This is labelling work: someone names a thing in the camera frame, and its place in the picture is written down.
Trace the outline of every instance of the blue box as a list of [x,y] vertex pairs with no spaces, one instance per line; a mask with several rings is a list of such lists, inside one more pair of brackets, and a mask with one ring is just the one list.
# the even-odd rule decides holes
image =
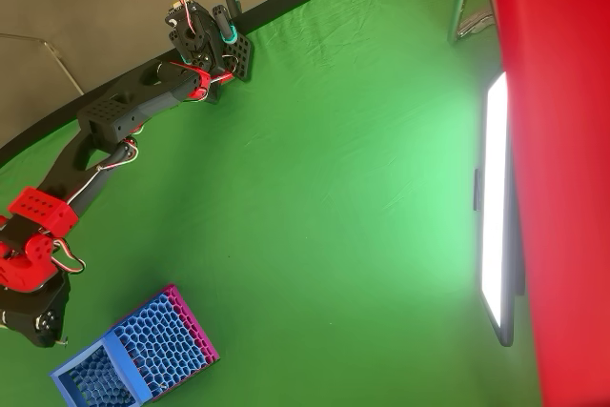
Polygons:
[[51,372],[70,407],[139,407],[218,360],[175,286]]

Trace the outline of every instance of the red wire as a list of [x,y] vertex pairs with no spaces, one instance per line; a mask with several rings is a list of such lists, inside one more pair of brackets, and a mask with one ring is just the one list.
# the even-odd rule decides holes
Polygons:
[[193,31],[193,33],[195,33],[194,27],[193,27],[193,22],[191,21],[191,14],[189,13],[189,8],[187,7],[187,3],[184,0],[180,0],[180,3],[184,6],[184,11],[187,13],[187,23],[189,23],[189,28],[191,28],[191,31]]

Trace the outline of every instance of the perforated plate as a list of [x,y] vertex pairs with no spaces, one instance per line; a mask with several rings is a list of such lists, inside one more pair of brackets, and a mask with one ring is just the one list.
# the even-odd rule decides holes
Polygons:
[[152,396],[158,397],[217,359],[185,313],[177,291],[164,290],[113,330]]
[[[252,49],[252,42],[241,33],[239,34],[237,41],[232,45],[225,43],[223,54],[235,56],[239,60],[234,75],[240,80],[247,80],[250,76],[249,69]],[[232,71],[235,66],[234,60],[231,57],[226,57],[225,63],[227,65],[227,70]]]
[[121,407],[135,399],[118,377],[104,347],[98,348],[69,371],[70,377],[90,406]]

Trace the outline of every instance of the green backdrop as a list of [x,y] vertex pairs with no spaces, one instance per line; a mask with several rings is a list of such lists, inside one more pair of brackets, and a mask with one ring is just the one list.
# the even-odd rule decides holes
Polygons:
[[[250,83],[150,121],[69,235],[69,347],[0,332],[2,405],[63,405],[47,373],[170,282],[221,359],[160,406],[539,405],[524,299],[502,348],[475,274],[496,31],[448,45],[452,4],[312,0],[251,35]],[[0,170],[3,208],[76,129]]]

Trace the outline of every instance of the wire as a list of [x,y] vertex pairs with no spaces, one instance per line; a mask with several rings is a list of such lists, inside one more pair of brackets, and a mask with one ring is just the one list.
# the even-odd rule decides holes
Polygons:
[[215,83],[216,81],[226,80],[227,78],[233,78],[233,74],[230,72],[223,73],[222,75],[217,76],[216,78],[213,78],[212,80],[210,80],[210,84]]
[[187,13],[187,23],[189,23],[191,31],[193,31],[193,33],[196,35],[196,32],[194,31],[193,27],[193,21],[191,21],[191,14],[189,13],[189,7],[187,6],[188,1],[189,0],[180,0],[180,3],[184,6],[184,11]]
[[72,254],[72,252],[70,251],[70,247],[68,246],[68,244],[66,243],[66,241],[62,238],[55,238],[53,240],[53,245],[57,248],[61,248],[64,250],[64,253],[66,254],[67,257],[69,257],[70,259],[73,259],[74,261],[78,262],[81,266],[80,269],[74,269],[72,267],[68,267],[65,264],[63,264],[62,262],[59,262],[57,259],[55,259],[53,256],[51,256],[51,260],[57,264],[57,266],[59,266],[61,269],[63,269],[64,271],[66,271],[69,274],[82,274],[85,269],[87,269],[87,263],[85,261],[83,261],[82,259],[79,259],[78,257],[76,257],[74,254]]
[[237,56],[233,56],[232,54],[223,54],[222,57],[232,57],[235,60],[235,67],[233,67],[233,70],[231,71],[231,73],[235,73],[237,66],[239,65],[239,58]]
[[74,194],[73,194],[73,195],[70,197],[70,199],[68,199],[68,200],[66,201],[66,203],[67,203],[68,205],[70,205],[70,204],[71,204],[71,202],[72,202],[72,201],[73,201],[73,200],[74,200],[76,197],[78,197],[78,195],[80,195],[80,194],[81,194],[83,191],[85,191],[85,189],[86,189],[86,188],[87,188],[87,187],[88,187],[88,186],[91,184],[91,182],[92,182],[92,181],[93,181],[93,180],[94,180],[94,179],[97,177],[97,175],[98,175],[100,172],[101,172],[101,171],[99,171],[99,170],[95,171],[95,173],[94,173],[94,174],[91,176],[91,178],[90,178],[89,180],[87,180],[87,183],[85,183],[85,184],[83,185],[83,187],[82,187],[80,190],[78,190],[76,193],[74,193]]
[[134,161],[134,160],[137,158],[137,156],[138,156],[138,154],[139,154],[139,150],[137,149],[137,147],[136,147],[136,146],[135,146],[135,145],[134,145],[132,142],[130,142],[129,140],[126,140],[126,141],[125,141],[125,143],[126,143],[127,145],[129,145],[129,146],[130,146],[130,147],[133,149],[134,153],[130,153],[130,154],[132,155],[132,157],[131,157],[130,159],[127,159],[127,160],[122,161],[122,162],[116,162],[116,163],[114,163],[114,164],[109,164],[108,166],[97,166],[97,170],[96,170],[96,171],[95,171],[95,173],[94,173],[94,174],[91,176],[91,178],[90,178],[89,180],[87,180],[87,183],[85,183],[85,184],[84,184],[84,185],[83,185],[83,186],[82,186],[82,187],[81,187],[81,188],[80,188],[80,189],[79,189],[79,190],[78,190],[76,193],[74,193],[74,194],[73,194],[73,195],[72,195],[72,196],[71,196],[71,197],[70,197],[70,198],[69,198],[69,199],[66,201],[66,203],[67,203],[68,205],[70,205],[70,204],[72,203],[72,201],[73,201],[73,200],[74,200],[74,199],[75,199],[75,198],[76,198],[78,195],[80,195],[80,194],[81,194],[83,191],[85,191],[85,190],[87,189],[87,187],[88,187],[88,186],[89,186],[89,185],[92,183],[92,181],[93,181],[93,180],[94,180],[94,179],[95,179],[95,178],[96,178],[96,177],[99,175],[99,173],[100,173],[100,172],[102,172],[102,171],[106,171],[106,170],[108,170],[108,169],[113,169],[113,168],[118,167],[118,166],[123,166],[123,165],[125,165],[125,164],[129,164],[130,162],[133,162],[133,161]]
[[113,164],[109,164],[108,166],[97,166],[97,170],[99,172],[107,171],[108,169],[114,169],[115,167],[119,167],[119,166],[124,166],[125,164],[130,164],[135,159],[137,159],[137,156],[140,154],[140,151],[138,150],[138,148],[129,140],[126,140],[125,143],[127,145],[129,145],[133,150],[133,153],[128,153],[128,157],[130,156],[130,158],[126,159],[124,161],[121,161],[121,162],[115,162]]

